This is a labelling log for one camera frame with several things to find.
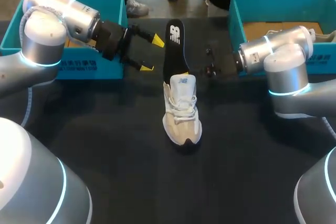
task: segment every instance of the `shoelace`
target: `shoelace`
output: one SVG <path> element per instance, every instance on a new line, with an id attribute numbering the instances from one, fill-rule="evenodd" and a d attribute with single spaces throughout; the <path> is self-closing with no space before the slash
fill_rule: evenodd
<path id="1" fill-rule="evenodd" d="M 175 104 L 174 101 L 172 101 L 169 98 L 169 104 L 172 106 L 172 113 L 174 115 L 174 120 L 176 121 L 189 121 L 195 119 L 195 105 L 196 105 L 197 97 L 193 95 L 193 97 L 190 99 L 184 99 L 181 98 L 178 100 L 178 104 L 186 104 L 181 106 Z"/>

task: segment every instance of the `white cable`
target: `white cable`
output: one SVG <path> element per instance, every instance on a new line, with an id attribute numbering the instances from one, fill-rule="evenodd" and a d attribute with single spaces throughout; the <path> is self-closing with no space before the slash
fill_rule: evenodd
<path id="1" fill-rule="evenodd" d="M 51 8 L 51 7 L 47 7 L 47 6 L 34 6 L 32 8 L 30 8 L 22 17 L 21 21 L 20 21 L 20 27 L 19 27 L 19 36 L 20 36 L 20 43 L 21 43 L 21 47 L 22 47 L 22 42 L 23 42 L 23 34 L 25 32 L 25 26 L 26 26 L 26 23 L 27 23 L 27 20 L 28 18 L 31 16 L 31 14 L 35 11 L 40 11 L 40 12 L 43 12 L 43 13 L 46 13 L 46 14 L 53 14 L 55 15 L 62 23 L 62 25 L 65 27 L 66 31 L 67 31 L 67 36 L 69 38 L 69 40 L 75 44 L 78 44 L 80 46 L 83 46 L 83 47 L 88 47 L 88 48 L 91 48 L 95 51 L 97 51 L 97 49 L 91 45 L 88 45 L 88 44 L 85 44 L 84 42 L 82 41 L 79 41 L 79 40 L 76 40 L 73 38 L 73 36 L 71 36 L 70 32 L 69 32 L 69 29 L 68 29 L 68 26 L 64 20 L 64 18 L 62 17 L 62 15 L 57 12 L 55 9 Z M 27 103 L 27 109 L 26 109 L 26 113 L 25 113 L 25 116 L 23 118 L 23 121 L 21 123 L 21 126 L 22 127 L 25 127 L 27 122 L 28 122 L 28 119 L 29 119 L 29 116 L 30 116 L 30 112 L 31 112 L 31 107 L 32 107 L 32 103 L 33 103 L 33 89 L 30 87 L 28 88 L 28 103 Z"/>
<path id="2" fill-rule="evenodd" d="M 332 129 L 330 123 L 328 122 L 327 118 L 323 117 L 322 121 L 324 122 L 324 124 L 326 125 L 327 129 L 329 130 L 330 134 L 333 136 L 333 138 L 336 140 L 336 133 L 335 131 Z"/>

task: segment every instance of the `cardboard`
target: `cardboard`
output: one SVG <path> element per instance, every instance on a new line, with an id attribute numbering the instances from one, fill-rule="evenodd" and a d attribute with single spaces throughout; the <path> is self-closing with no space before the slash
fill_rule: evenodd
<path id="1" fill-rule="evenodd" d="M 280 31 L 295 26 L 305 26 L 307 29 L 314 29 L 317 34 L 323 34 L 317 22 L 247 22 L 243 24 L 245 36 L 248 41 L 258 39 L 266 35 L 270 30 Z"/>
<path id="2" fill-rule="evenodd" d="M 91 46 L 95 46 L 96 42 L 94 40 L 90 40 L 88 44 Z M 69 38 L 67 38 L 67 40 L 65 41 L 64 47 L 81 47 L 81 46 L 76 43 L 73 43 L 72 41 L 69 40 Z"/>

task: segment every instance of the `new balance logo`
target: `new balance logo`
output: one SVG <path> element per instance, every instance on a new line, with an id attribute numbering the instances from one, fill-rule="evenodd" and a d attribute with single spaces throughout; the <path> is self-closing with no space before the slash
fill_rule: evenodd
<path id="1" fill-rule="evenodd" d="M 177 26 L 170 26 L 170 40 L 180 44 L 180 28 Z"/>
<path id="2" fill-rule="evenodd" d="M 179 80 L 179 83 L 187 83 L 188 82 L 188 78 L 181 78 Z"/>

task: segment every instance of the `gray shoe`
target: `gray shoe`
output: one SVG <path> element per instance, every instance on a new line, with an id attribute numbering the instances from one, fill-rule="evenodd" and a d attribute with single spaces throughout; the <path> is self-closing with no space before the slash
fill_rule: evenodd
<path id="1" fill-rule="evenodd" d="M 149 8 L 144 4 L 140 4 L 136 0 L 127 0 L 126 12 L 129 16 L 141 17 L 148 15 Z"/>

